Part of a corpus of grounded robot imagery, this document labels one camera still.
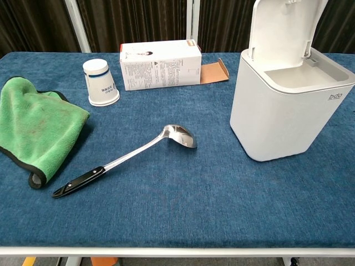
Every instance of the box flap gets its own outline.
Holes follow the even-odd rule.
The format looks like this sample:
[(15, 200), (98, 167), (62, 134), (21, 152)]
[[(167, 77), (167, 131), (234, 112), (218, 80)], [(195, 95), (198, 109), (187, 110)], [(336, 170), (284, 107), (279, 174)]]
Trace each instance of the box flap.
[(263, 70), (298, 67), (310, 56), (317, 23), (328, 0), (257, 0), (249, 57)]
[(218, 62), (201, 66), (200, 84), (229, 80), (229, 73), (222, 59)]

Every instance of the paper cup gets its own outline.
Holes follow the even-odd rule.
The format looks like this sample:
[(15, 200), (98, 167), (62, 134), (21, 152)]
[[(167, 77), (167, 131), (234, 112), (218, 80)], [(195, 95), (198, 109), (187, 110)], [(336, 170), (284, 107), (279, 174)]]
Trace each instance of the paper cup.
[(89, 102), (94, 106), (107, 106), (118, 101), (120, 92), (116, 88), (106, 60), (92, 59), (83, 64), (87, 82)]

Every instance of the logo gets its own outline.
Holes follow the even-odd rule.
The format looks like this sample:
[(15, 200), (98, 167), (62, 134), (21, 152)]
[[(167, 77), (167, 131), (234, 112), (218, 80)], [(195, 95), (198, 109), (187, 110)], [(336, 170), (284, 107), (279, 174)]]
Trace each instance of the logo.
[(341, 96), (343, 96), (342, 93), (338, 93), (338, 94), (336, 94), (336, 95), (333, 95), (333, 94), (332, 94), (331, 96), (329, 96), (328, 101), (329, 101), (329, 100), (340, 99)]

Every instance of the blue stripe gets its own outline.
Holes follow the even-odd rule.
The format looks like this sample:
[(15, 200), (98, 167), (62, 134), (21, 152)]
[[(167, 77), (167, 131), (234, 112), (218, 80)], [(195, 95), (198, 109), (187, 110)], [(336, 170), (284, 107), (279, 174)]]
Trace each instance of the blue stripe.
[(104, 76), (109, 72), (110, 69), (106, 70), (104, 73), (98, 74), (98, 75), (88, 75), (89, 78), (98, 78), (100, 76)]

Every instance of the curtain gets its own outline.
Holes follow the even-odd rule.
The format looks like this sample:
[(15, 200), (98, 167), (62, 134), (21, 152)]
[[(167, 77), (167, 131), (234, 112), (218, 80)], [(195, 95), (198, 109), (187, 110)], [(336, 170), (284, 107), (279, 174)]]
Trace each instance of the curtain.
[[(202, 51), (241, 52), (247, 49), (254, 2), (201, 0), (198, 44)], [(355, 1), (329, 0), (312, 46), (323, 53), (355, 53), (354, 29)]]
[(186, 39), (186, 0), (78, 0), (93, 52), (121, 43)]
[(201, 0), (198, 44), (203, 52), (240, 52), (248, 48), (251, 0)]
[(0, 57), (12, 51), (79, 52), (64, 0), (2, 0)]
[(355, 53), (355, 1), (329, 0), (313, 47), (324, 53)]

